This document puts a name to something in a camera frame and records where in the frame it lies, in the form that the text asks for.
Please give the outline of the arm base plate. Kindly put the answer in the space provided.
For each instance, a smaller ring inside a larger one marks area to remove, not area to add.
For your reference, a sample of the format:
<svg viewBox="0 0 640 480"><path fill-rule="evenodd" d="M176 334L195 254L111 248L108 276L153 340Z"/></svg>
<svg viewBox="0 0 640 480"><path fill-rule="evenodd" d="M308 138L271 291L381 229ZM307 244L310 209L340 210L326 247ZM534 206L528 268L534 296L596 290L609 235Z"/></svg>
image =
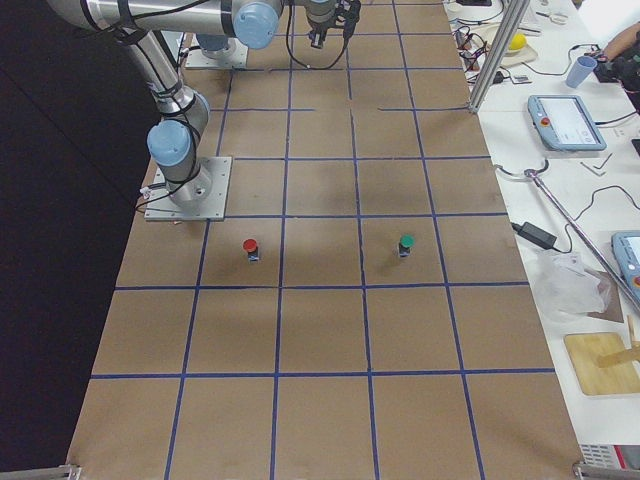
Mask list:
<svg viewBox="0 0 640 480"><path fill-rule="evenodd" d="M184 67L190 70L245 70L249 49L237 43L229 46L229 49L216 52L191 50Z"/></svg>
<svg viewBox="0 0 640 480"><path fill-rule="evenodd" d="M172 196L161 169L154 182L161 187L150 192L151 203L144 206L147 221L223 221L232 170L231 157L199 157L198 175Z"/></svg>

